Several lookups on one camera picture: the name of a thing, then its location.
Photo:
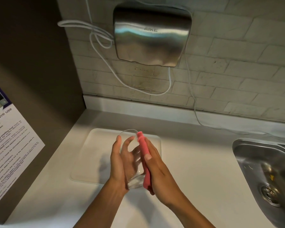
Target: sink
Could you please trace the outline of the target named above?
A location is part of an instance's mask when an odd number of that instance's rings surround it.
[[[232,149],[264,215],[285,228],[285,145],[240,139]]]

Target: paper notice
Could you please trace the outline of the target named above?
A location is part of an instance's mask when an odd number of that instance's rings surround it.
[[[44,143],[0,89],[0,199]]]

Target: white countertop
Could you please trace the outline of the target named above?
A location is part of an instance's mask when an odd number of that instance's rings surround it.
[[[101,188],[70,179],[72,165],[93,128],[137,129],[159,136],[163,161],[179,187],[217,228],[274,227],[255,202],[233,155],[232,143],[241,136],[197,125],[91,110],[86,110],[74,125],[5,226],[67,228],[77,222]],[[156,196],[136,189],[124,197],[112,227],[182,225]]]

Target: fingernail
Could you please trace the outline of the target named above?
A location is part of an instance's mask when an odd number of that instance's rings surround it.
[[[147,161],[150,160],[151,158],[152,158],[151,154],[147,153],[147,154],[145,155],[145,159],[146,159]]]

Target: brick wall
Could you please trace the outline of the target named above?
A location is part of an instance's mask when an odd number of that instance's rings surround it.
[[[121,1],[89,0],[95,24],[112,33],[112,12]],[[285,0],[144,1],[194,11],[187,61],[198,110],[285,122]],[[58,3],[63,19],[89,21],[84,0]],[[66,28],[84,94],[193,107],[184,56],[171,69],[170,91],[149,96],[116,80],[92,49],[89,33]],[[169,86],[167,68],[121,61],[114,47],[96,46],[126,84],[152,93]]]

